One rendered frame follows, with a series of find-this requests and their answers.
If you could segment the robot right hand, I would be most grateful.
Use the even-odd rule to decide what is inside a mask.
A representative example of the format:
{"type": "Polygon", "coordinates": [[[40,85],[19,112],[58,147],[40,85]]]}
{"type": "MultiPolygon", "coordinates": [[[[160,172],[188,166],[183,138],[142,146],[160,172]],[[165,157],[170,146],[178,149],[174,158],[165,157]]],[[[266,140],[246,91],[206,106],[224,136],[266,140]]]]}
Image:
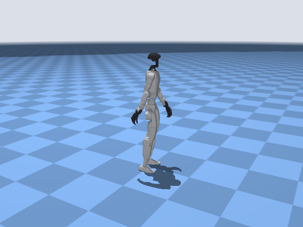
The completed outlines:
{"type": "Polygon", "coordinates": [[[141,114],[141,112],[142,112],[142,110],[139,110],[139,112],[137,112],[137,110],[136,110],[135,113],[132,115],[131,119],[132,119],[133,124],[135,124],[135,121],[136,121],[136,123],[138,123],[137,118],[138,118],[138,115],[141,114]]]}

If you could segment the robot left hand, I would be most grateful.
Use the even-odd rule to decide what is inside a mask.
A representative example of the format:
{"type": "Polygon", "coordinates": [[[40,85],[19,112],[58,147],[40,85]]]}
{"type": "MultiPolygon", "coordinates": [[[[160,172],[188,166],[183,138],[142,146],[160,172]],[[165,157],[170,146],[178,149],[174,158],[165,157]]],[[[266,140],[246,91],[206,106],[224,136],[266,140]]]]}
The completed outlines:
{"type": "Polygon", "coordinates": [[[168,114],[167,117],[171,117],[171,116],[172,116],[172,110],[171,110],[171,108],[168,106],[169,104],[167,103],[167,101],[165,101],[164,103],[165,103],[165,106],[164,106],[164,107],[166,107],[166,111],[167,111],[167,114],[168,114]]]}

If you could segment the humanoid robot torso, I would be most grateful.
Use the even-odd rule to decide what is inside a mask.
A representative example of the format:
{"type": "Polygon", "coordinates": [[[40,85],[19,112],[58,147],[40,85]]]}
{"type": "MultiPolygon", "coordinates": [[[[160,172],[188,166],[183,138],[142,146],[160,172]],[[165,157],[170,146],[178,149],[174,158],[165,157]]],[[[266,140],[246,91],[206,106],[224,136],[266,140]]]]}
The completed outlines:
{"type": "MultiPolygon", "coordinates": [[[[152,72],[155,74],[154,81],[152,82],[151,88],[149,90],[151,92],[151,97],[147,101],[147,104],[145,107],[146,112],[148,111],[148,109],[152,109],[153,112],[156,112],[156,108],[157,108],[157,105],[155,103],[155,99],[156,99],[155,97],[158,96],[159,84],[160,84],[160,74],[157,70],[156,71],[154,71],[154,70],[155,69],[152,69],[152,70],[148,70],[146,72],[146,76],[149,72],[152,72]]],[[[145,80],[145,82],[146,82],[146,80],[145,80]]]]}

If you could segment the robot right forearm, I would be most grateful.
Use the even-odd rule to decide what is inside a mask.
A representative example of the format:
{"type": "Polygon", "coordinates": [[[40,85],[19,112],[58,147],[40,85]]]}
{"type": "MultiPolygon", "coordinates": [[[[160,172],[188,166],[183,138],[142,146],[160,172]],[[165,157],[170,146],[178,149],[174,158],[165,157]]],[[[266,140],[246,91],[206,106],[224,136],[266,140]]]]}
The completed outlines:
{"type": "Polygon", "coordinates": [[[147,97],[148,97],[149,93],[147,91],[145,91],[141,97],[141,102],[139,104],[139,106],[137,107],[137,112],[139,112],[139,110],[142,110],[145,108],[146,102],[147,102],[147,97]]]}

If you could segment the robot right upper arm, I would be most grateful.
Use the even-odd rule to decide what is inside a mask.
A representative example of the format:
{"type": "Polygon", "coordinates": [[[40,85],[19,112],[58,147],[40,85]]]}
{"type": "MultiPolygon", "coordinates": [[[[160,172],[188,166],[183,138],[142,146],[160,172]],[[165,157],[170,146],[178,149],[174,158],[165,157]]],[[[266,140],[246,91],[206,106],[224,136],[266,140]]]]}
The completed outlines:
{"type": "Polygon", "coordinates": [[[149,90],[152,86],[152,82],[154,81],[154,78],[155,78],[155,74],[152,73],[152,72],[149,72],[146,76],[146,83],[145,83],[145,87],[144,87],[144,92],[147,91],[149,93],[147,98],[151,97],[151,92],[149,90]]]}

